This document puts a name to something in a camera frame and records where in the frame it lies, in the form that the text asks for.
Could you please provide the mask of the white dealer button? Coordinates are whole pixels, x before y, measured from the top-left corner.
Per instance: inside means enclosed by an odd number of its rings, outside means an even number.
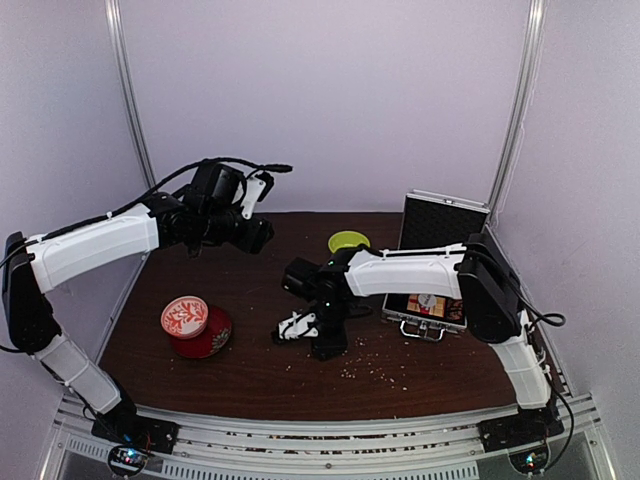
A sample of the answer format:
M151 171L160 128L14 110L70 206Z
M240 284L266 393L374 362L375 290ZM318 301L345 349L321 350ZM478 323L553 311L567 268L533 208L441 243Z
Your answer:
M430 309L437 305L437 297L431 294L420 294L418 303L422 308Z

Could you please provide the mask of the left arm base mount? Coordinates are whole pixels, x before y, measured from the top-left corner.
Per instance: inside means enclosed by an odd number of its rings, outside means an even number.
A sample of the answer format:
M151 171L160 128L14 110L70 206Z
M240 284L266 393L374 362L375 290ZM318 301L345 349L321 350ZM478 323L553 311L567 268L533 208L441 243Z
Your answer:
M114 443L136 447L152 453L173 452L179 426L175 422L140 415L107 418L93 421L91 434Z

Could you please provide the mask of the red banded card deck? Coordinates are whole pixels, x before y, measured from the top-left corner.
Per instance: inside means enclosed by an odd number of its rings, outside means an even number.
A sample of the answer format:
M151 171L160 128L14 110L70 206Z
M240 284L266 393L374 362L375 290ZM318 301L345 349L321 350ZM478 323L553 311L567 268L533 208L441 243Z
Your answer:
M408 297L407 309L417 314L443 318L446 313L446 299L430 294L413 294Z

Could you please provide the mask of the aluminium poker chip case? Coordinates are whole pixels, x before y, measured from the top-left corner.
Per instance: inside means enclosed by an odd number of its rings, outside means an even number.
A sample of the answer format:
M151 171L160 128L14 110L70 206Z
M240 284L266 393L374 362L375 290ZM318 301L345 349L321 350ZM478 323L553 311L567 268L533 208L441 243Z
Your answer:
M489 216L489 207L478 201L413 189L404 200L403 219L398 249L436 264L439 277L449 280L456 272L443 270L442 264L460 256L464 250L459 245L473 233L478 233ZM460 334L464 325L449 323L443 318L411 312L407 309L408 297L413 294L437 295L433 289L425 292L389 293L382 306L382 319L394 322L400 333L407 337L438 343L447 333Z

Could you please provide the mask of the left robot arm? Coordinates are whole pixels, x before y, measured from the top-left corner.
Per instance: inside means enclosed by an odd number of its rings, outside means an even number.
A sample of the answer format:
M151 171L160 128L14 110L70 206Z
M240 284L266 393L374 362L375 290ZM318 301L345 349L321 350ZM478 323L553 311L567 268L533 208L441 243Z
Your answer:
M137 442L144 424L124 389L63 331L46 293L79 275L137 254L178 244L195 258L205 247L230 243L257 254L273 237L269 221L253 215L289 165L220 157L182 167L191 182L174 193L155 185L132 202L44 235L10 235L2 267L2 302L11 353L35 358L74 391L123 444Z

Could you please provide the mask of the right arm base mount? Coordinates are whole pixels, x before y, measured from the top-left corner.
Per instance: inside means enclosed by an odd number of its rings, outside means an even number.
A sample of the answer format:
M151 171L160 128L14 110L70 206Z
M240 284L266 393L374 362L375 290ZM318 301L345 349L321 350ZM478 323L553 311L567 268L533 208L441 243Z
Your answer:
M487 453L542 442L564 432L561 420L526 412L485 420L477 428Z

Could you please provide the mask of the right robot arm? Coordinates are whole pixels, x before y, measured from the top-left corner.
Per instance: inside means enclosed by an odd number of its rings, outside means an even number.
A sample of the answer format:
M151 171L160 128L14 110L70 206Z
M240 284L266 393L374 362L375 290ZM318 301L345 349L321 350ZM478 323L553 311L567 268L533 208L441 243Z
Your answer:
M468 330L494 350L514 388L518 412L508 425L517 438L533 441L558 419L550 379L531 337L531 309L520 296L515 272L486 233L434 249L343 247L321 265L296 258L286 267L282 286L310 305L279 322L273 340L308 338L320 360L346 350L344 323L359 298L433 294L459 300Z

